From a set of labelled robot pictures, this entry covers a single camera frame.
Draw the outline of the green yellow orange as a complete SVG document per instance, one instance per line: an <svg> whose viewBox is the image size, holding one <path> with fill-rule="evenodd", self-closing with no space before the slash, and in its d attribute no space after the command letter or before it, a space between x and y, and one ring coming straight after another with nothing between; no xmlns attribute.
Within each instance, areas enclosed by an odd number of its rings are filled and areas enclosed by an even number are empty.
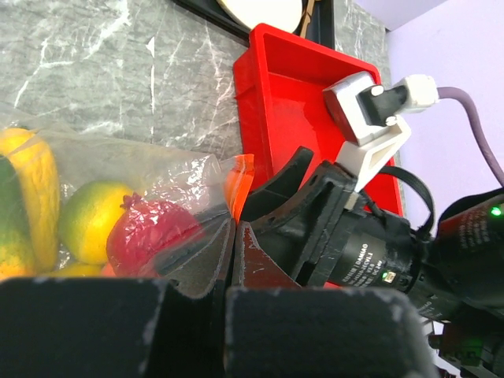
<svg viewBox="0 0 504 378"><path fill-rule="evenodd" d="M75 259L92 265L108 261L107 239L125 212L124 197L132 194L133 190L119 181L96 180L70 197L61 210L58 235Z"/></svg>

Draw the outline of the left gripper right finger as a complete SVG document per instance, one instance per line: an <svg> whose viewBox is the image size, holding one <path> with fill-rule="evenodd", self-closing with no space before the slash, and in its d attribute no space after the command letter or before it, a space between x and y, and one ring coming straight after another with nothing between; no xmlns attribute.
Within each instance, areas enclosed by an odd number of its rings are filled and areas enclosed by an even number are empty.
<svg viewBox="0 0 504 378"><path fill-rule="evenodd" d="M407 297L392 289L304 288L260 247L235 237L226 298L230 377L436 377Z"/></svg>

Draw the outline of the green orange mango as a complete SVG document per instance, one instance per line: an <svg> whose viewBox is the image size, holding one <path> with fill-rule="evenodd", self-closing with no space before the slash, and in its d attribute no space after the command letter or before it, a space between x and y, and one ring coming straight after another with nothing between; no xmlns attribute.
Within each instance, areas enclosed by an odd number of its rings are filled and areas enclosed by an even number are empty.
<svg viewBox="0 0 504 378"><path fill-rule="evenodd" d="M20 180L1 156L1 278L33 276L35 256Z"/></svg>

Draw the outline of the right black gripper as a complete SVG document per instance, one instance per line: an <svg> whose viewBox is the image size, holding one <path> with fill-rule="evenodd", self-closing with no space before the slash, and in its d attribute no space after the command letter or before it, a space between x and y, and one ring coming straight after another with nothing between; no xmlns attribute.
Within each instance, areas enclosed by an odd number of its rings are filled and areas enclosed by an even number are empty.
<svg viewBox="0 0 504 378"><path fill-rule="evenodd" d="M270 180L251 191L241 214L271 213L271 257L303 287L391 287L408 292L421 268L422 242L404 217L365 191L345 205L356 180L323 161L300 188L313 151L300 146Z"/></svg>

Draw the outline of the red wrinkled fruit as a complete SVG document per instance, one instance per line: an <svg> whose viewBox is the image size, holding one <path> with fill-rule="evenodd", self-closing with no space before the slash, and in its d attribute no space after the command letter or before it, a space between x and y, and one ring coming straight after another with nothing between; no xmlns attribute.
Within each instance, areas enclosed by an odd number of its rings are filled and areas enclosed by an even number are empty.
<svg viewBox="0 0 504 378"><path fill-rule="evenodd" d="M125 212L106 242L109 264L117 277L150 276L147 265L160 252L189 240L202 230L185 208L164 199L125 195Z"/></svg>

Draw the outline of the yellow pear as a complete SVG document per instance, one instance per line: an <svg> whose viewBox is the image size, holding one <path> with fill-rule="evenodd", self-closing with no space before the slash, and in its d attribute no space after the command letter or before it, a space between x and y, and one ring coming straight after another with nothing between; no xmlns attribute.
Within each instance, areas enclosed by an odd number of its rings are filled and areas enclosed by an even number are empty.
<svg viewBox="0 0 504 378"><path fill-rule="evenodd" d="M102 266L89 265L82 262L72 262L62 269L48 272L46 276L50 277L93 277L102 275Z"/></svg>

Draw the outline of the clear zip top bag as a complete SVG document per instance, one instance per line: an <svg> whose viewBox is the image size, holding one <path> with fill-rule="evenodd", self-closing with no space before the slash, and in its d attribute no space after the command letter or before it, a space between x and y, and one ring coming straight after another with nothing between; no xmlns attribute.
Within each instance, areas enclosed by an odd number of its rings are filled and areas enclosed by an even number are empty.
<svg viewBox="0 0 504 378"><path fill-rule="evenodd" d="M168 275L237 221L254 156L81 134L1 113L1 277Z"/></svg>

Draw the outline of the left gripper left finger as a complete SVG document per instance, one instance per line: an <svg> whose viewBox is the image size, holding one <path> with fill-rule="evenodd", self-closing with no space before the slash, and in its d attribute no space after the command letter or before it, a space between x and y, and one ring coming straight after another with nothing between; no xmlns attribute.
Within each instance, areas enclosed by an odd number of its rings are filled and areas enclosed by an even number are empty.
<svg viewBox="0 0 504 378"><path fill-rule="evenodd" d="M3 281L2 376L221 376L234 237L220 221L161 279Z"/></svg>

